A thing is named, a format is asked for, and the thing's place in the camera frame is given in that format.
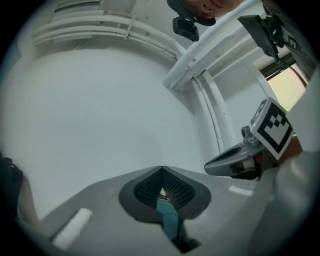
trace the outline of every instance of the black mesh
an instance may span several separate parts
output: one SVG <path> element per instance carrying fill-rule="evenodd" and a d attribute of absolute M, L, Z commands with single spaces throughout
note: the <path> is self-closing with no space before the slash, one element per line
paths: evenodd
<path fill-rule="evenodd" d="M 134 195 L 140 202 L 156 209 L 162 188 L 176 210 L 187 205 L 195 196 L 194 188 L 164 169 L 137 184 Z"/>
<path fill-rule="evenodd" d="M 195 190 L 166 170 L 162 170 L 163 188 L 176 210 L 187 205 L 195 196 Z"/>
<path fill-rule="evenodd" d="M 163 178 L 160 170 L 136 185 L 134 195 L 140 202 L 156 209 L 162 188 Z"/>

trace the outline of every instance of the camera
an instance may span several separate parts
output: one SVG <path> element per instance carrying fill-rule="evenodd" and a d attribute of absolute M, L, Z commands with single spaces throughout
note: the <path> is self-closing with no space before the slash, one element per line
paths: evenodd
<path fill-rule="evenodd" d="M 191 40 L 192 42 L 199 41 L 199 31 L 195 24 L 181 17 L 173 19 L 173 32 Z"/>

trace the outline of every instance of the teal object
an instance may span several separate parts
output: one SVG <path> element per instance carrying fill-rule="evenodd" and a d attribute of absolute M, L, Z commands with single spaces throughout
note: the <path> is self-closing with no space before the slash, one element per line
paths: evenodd
<path fill-rule="evenodd" d="M 166 200 L 157 202 L 156 210 L 162 214 L 163 230 L 170 240 L 178 235 L 178 213 L 174 206 Z"/>

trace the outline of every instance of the white railing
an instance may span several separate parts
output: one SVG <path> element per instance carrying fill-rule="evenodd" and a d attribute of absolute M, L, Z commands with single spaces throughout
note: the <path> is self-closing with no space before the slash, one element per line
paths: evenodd
<path fill-rule="evenodd" d="M 59 42 L 87 39 L 99 35 L 138 41 L 171 56 L 175 60 L 178 60 L 186 51 L 177 42 L 179 36 L 148 19 L 118 11 L 105 11 L 102 15 L 101 12 L 97 12 L 97 14 L 93 15 L 93 11 L 82 11 L 81 13 L 75 12 L 74 15 L 69 13 L 65 17 L 55 19 L 51 23 L 37 28 L 32 33 L 32 42 L 34 45 L 38 45 L 51 40 Z M 94 22 L 105 22 L 107 25 L 92 25 Z M 127 29 L 120 28 L 119 25 L 126 25 Z"/>

